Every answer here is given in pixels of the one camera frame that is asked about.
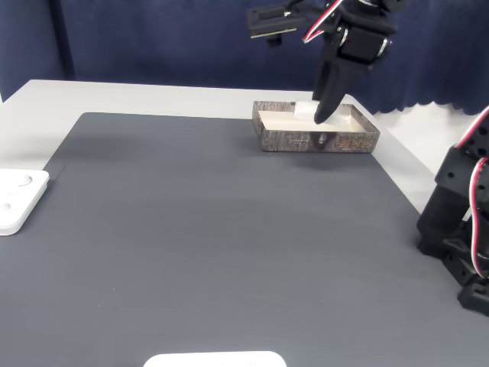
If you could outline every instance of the white object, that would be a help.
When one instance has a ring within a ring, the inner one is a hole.
[[[0,235],[22,227],[47,188],[45,171],[0,169]]]
[[[293,109],[293,117],[299,120],[314,120],[319,101],[297,101]]]
[[[317,125],[314,122],[314,115],[316,114],[316,110],[318,109],[318,106],[319,106],[318,101],[297,101],[296,106],[294,107],[293,110],[293,117],[295,119],[311,122],[314,125]],[[350,122],[351,122],[350,108],[346,105],[339,105],[336,111],[320,125],[327,124],[327,125],[339,126],[348,129],[350,126]]]
[[[312,96],[311,92],[31,80],[0,108],[0,168],[42,170],[85,112],[250,119],[253,101],[292,102]],[[392,126],[392,117],[381,115],[383,122],[378,123],[351,96],[342,103],[353,104],[381,131],[372,155],[410,202],[423,210],[435,186],[436,171],[430,172],[421,161],[428,164],[435,158],[439,167],[473,118],[466,124],[460,121],[461,131],[453,135],[450,126],[429,130],[434,121],[423,116],[424,106],[413,110],[421,115]],[[407,119],[408,112],[400,115]],[[426,144],[409,145],[405,137],[422,137]]]
[[[331,117],[322,124],[316,124],[312,120],[296,119],[292,112],[258,111],[261,121],[267,130],[279,130],[287,132],[365,132],[354,119],[343,117]]]
[[[144,367],[287,367],[274,352],[160,354]]]

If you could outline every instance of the open box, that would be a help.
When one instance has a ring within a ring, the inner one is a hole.
[[[258,141],[264,151],[306,151],[306,152],[340,152],[371,153],[381,133],[353,105],[346,105],[351,110],[351,123],[348,128],[329,125],[327,122],[316,125],[310,122],[277,124],[264,118],[261,112],[293,113],[295,102],[255,101],[253,105],[253,125]]]

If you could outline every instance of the button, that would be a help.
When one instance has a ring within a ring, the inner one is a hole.
[[[17,186],[26,186],[32,182],[32,177],[29,176],[28,174],[25,174],[24,176],[18,178],[15,183]]]
[[[10,210],[11,205],[9,203],[0,203],[0,212],[6,212]]]

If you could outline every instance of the cardboard box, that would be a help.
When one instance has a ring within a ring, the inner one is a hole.
[[[355,106],[346,106],[351,109],[351,128],[321,124],[314,127],[315,131],[291,131],[266,129],[260,111],[293,112],[295,102],[255,101],[252,118],[260,147],[264,151],[371,153],[381,133]]]

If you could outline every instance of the white table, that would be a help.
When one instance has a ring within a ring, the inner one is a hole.
[[[0,168],[43,169],[85,112],[250,119],[255,100],[311,97],[309,92],[32,80],[0,106]],[[344,102],[355,104],[381,131],[373,155],[423,210],[435,186],[433,172],[354,98],[346,96]]]

